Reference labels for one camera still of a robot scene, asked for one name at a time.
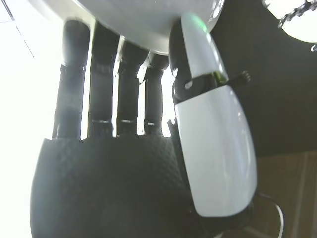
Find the wooden floor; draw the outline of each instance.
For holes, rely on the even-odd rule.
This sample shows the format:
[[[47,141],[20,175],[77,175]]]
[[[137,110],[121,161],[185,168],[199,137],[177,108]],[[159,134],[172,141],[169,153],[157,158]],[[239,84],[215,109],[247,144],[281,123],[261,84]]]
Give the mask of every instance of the wooden floor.
[[[285,218],[284,238],[317,238],[317,152],[258,159],[258,192],[272,197]],[[276,208],[255,197],[249,227],[224,238],[275,238],[280,228]]]

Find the wire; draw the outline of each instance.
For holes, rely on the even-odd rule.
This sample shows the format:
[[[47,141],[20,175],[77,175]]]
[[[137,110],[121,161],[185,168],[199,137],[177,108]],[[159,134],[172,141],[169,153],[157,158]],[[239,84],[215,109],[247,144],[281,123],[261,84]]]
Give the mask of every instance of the wire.
[[[283,232],[284,232],[284,215],[283,215],[282,209],[277,204],[277,202],[275,202],[274,199],[271,198],[270,196],[265,195],[265,194],[260,193],[260,192],[257,192],[256,195],[261,197],[261,198],[264,198],[264,199],[267,199],[267,200],[271,201],[275,205],[275,207],[276,207],[276,209],[278,211],[278,214],[279,214],[280,224],[281,224],[280,225],[280,229],[279,229],[278,238],[282,238],[283,237]]]

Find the dark wall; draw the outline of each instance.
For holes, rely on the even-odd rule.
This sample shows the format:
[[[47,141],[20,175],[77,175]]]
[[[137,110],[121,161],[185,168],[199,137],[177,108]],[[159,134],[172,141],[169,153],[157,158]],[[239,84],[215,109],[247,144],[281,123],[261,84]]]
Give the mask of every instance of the dark wall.
[[[317,53],[277,24],[261,0],[226,0],[211,32],[229,76],[252,76],[236,93],[258,156],[317,149]]]

